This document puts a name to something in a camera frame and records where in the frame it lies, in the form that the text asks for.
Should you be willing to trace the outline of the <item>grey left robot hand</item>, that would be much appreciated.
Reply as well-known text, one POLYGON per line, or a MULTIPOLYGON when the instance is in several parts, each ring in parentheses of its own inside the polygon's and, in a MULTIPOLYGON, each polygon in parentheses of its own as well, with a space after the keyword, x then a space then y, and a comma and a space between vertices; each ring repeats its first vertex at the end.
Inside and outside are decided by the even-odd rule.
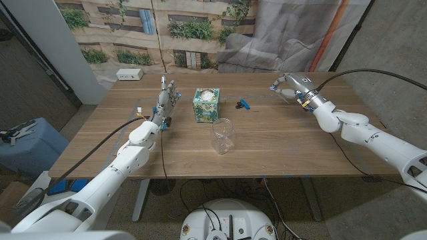
POLYGON ((179 101, 181 93, 176 90, 174 80, 171 80, 167 83, 165 75, 161 77, 161 91, 157 98, 157 104, 153 115, 149 120, 155 123, 160 129, 163 129, 163 126, 170 126, 170 121, 167 120, 173 113, 173 109, 176 103, 179 101))

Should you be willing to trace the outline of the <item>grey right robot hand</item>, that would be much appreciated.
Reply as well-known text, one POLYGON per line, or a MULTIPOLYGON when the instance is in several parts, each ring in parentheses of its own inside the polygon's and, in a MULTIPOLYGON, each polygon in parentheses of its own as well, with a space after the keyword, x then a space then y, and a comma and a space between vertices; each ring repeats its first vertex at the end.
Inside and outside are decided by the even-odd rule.
POLYGON ((274 81, 270 90, 284 100, 295 98, 305 111, 313 112, 328 102, 315 89, 312 80, 302 73, 282 73, 281 77, 274 81))

